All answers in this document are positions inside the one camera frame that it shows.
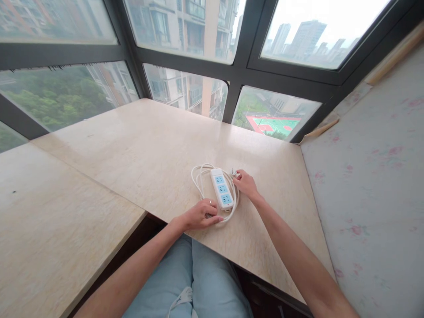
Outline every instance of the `electrical outlet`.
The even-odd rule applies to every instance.
[[[228,192],[227,186],[226,185],[219,185],[218,186],[218,191],[220,193]]]
[[[232,203],[232,202],[233,202],[233,200],[231,199],[231,197],[230,197],[228,194],[223,194],[223,195],[221,196],[221,199],[222,199],[222,202],[223,202],[224,204],[230,204],[230,203]]]
[[[222,170],[219,168],[211,169],[211,179],[220,209],[230,211],[234,202]]]
[[[224,183],[224,178],[222,176],[215,177],[216,183]]]

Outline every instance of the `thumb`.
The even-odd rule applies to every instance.
[[[224,220],[224,218],[222,216],[213,216],[209,219],[205,219],[203,221],[203,223],[206,227],[209,227],[211,225],[214,225],[214,224],[221,222],[222,220]]]

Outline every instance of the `finger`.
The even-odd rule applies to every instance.
[[[205,198],[205,199],[203,199],[203,202],[206,203],[209,206],[216,208],[216,201],[213,200],[213,199]]]
[[[210,205],[205,206],[204,210],[207,214],[211,214],[213,216],[218,214],[218,210]]]
[[[224,220],[224,218],[222,216],[214,216],[214,217],[211,217],[210,219],[203,220],[202,223],[205,227],[209,227],[209,226],[217,224],[217,223],[219,223],[223,220]]]

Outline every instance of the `forearm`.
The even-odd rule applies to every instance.
[[[357,317],[322,263],[260,195],[251,198],[296,287],[315,317]]]
[[[181,220],[173,219],[118,268],[91,295],[75,317],[122,317],[163,256],[184,230]]]

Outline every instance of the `person's left hand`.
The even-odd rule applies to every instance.
[[[180,215],[178,218],[184,226],[184,230],[204,229],[217,224],[223,220],[222,216],[217,215],[216,202],[212,199],[203,199],[190,210]]]

